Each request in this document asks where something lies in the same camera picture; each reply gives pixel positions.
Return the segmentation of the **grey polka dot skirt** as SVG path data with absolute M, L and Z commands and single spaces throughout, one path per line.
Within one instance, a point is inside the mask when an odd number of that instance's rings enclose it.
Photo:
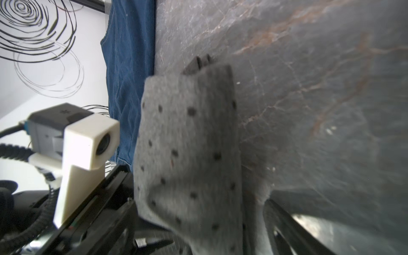
M 260 201 L 243 181 L 232 67 L 149 77 L 133 160 L 139 216 L 195 255 L 270 255 Z

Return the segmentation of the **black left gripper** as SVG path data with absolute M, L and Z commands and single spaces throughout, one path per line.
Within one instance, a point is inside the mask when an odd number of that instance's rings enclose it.
M 47 191 L 17 192 L 13 181 L 1 181 L 1 240 L 34 226 L 48 210 Z M 133 176 L 126 166 L 112 170 L 61 227 L 43 230 L 6 249 L 3 255 L 176 255 L 178 238 L 142 220 L 133 200 Z

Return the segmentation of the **dark blue skirt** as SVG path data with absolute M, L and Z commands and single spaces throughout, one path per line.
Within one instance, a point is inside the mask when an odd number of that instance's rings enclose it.
M 155 28 L 155 1 L 112 1 L 101 48 L 109 115 L 120 123 L 120 144 L 111 158 L 118 165 L 133 165 L 145 80 L 154 74 Z

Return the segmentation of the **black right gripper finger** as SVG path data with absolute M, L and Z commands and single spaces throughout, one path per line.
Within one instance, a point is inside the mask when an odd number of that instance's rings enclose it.
M 274 255 L 332 255 L 273 199 L 263 207 L 263 218 Z

